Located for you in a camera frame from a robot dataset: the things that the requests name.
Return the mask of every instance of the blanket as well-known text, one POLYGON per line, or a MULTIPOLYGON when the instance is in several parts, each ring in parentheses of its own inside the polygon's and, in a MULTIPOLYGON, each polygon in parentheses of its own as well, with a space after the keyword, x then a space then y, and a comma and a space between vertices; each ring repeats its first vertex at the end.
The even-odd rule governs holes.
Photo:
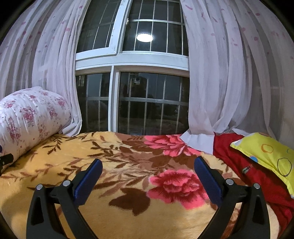
POLYGON ((230 147, 232 142, 242 138, 242 135, 235 133, 216 135, 213 154, 231 167, 246 184, 258 183, 261 186, 266 202, 269 203, 278 218, 281 227, 280 236, 293 218, 294 200, 284 182, 274 172, 230 147))
MULTIPOLYGON (((99 158, 103 162, 102 175, 79 209, 100 239, 195 239, 217 209, 193 170, 196 156, 201 154, 224 178, 244 183, 222 160, 187 147, 179 137, 113 132, 53 135, 1 176, 0 210, 16 236, 25 239, 35 186, 72 180, 99 158)), ((56 208, 67 236, 74 238, 60 206, 56 208)), ((237 204, 222 238, 229 236, 239 209, 237 204)), ((270 206, 268 212, 274 239, 279 223, 270 206)))

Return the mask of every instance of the white floral pillow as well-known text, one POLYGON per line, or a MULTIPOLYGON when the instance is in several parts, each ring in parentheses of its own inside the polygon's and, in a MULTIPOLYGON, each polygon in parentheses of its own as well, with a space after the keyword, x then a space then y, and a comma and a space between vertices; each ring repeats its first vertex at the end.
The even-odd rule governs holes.
POLYGON ((0 156, 11 153, 16 161, 39 142, 68 126, 70 120, 65 99, 42 87, 6 96, 0 101, 0 156))

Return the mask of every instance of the window frame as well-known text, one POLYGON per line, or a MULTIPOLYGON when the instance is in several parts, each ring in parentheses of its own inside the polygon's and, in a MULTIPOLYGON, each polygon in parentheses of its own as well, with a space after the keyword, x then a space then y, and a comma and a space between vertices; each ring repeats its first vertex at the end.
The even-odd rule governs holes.
POLYGON ((88 50, 84 52, 79 52, 76 54, 76 61, 81 59, 89 59, 97 56, 111 56, 118 53, 118 46, 120 43, 121 31, 117 29, 125 29, 126 25, 126 12, 129 12, 132 1, 121 1, 117 14, 114 20, 113 28, 111 31, 111 37, 108 47, 98 48, 94 50, 88 50))
POLYGON ((133 0, 121 2, 114 21, 109 47, 76 54, 76 76, 110 72, 108 131, 112 132, 118 130, 121 72, 147 72, 190 77, 188 56, 165 52, 122 51, 132 2, 133 0))

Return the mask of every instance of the pink flower pattern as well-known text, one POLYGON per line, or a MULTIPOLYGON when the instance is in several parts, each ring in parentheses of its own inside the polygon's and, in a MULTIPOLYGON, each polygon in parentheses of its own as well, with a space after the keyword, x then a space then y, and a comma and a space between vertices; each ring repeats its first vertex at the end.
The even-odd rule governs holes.
POLYGON ((28 127, 34 126, 34 114, 36 113, 35 110, 33 110, 31 107, 29 108, 22 108, 22 110, 19 111, 22 113, 24 119, 26 120, 28 127))
POLYGON ((8 126, 6 129, 8 130, 13 143, 16 142, 16 145, 18 145, 19 139, 21 137, 20 129, 15 126, 15 123, 12 117, 8 118, 8 126))
POLYGON ((197 174, 188 170, 168 169, 158 176, 150 177, 149 182, 156 186, 147 192, 149 198, 160 199, 165 203, 179 202, 185 209, 200 207, 208 199, 197 174))
POLYGON ((152 149, 163 149, 164 155, 177 157, 181 153, 187 156, 200 155, 200 151, 187 146, 184 141, 180 139, 181 135, 151 135, 145 136, 145 144, 152 149))
POLYGON ((38 102, 36 96, 34 96, 34 95, 30 95, 29 97, 30 97, 30 101, 35 102, 35 103, 38 102))
POLYGON ((49 105, 47 107, 47 110, 50 114, 50 119, 53 119, 53 117, 57 117, 58 114, 56 113, 55 108, 52 105, 49 105))
POLYGON ((48 131, 46 129, 46 125, 44 124, 38 124, 38 129, 39 129, 39 140, 42 141, 44 139, 46 139, 46 137, 48 136, 48 131))
POLYGON ((39 91, 39 93, 41 93, 42 95, 45 95, 45 96, 48 95, 48 93, 46 91, 39 91))
POLYGON ((15 103, 15 100, 9 100, 9 101, 6 101, 4 103, 4 108, 5 109, 8 109, 8 108, 11 108, 13 106, 13 104, 15 103))
POLYGON ((57 98, 56 99, 58 104, 61 106, 62 109, 65 107, 65 100, 63 98, 57 98))
POLYGON ((16 92, 16 93, 13 93, 12 95, 19 95, 19 94, 22 94, 22 92, 16 92))

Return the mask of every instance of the window glass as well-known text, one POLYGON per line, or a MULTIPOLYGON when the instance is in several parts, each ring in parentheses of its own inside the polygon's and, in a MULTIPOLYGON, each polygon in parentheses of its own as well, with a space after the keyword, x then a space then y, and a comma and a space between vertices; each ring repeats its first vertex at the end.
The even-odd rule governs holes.
POLYGON ((109 46, 120 3, 121 0, 91 0, 83 22, 77 52, 109 46))
POLYGON ((154 19, 167 20, 167 1, 155 1, 154 19))
POLYGON ((78 102, 82 114, 81 133, 108 131, 110 73, 76 77, 78 102))
POLYGON ((131 135, 184 133, 188 129, 187 95, 188 78, 122 72, 118 132, 131 135))
POLYGON ((182 26, 168 24, 167 51, 174 54, 182 54, 182 26))
POLYGON ((181 8, 178 2, 168 2, 168 20, 181 22, 181 8))
MULTIPOLYGON (((150 21, 140 21, 138 22, 137 35, 141 33, 150 34, 152 31, 152 22, 150 21)), ((150 42, 142 42, 136 39, 135 51, 150 51, 150 42)))
POLYGON ((139 19, 153 19, 154 0, 143 0, 139 19))
POLYGON ((179 1, 134 0, 123 51, 167 52, 187 56, 188 41, 182 15, 179 1))

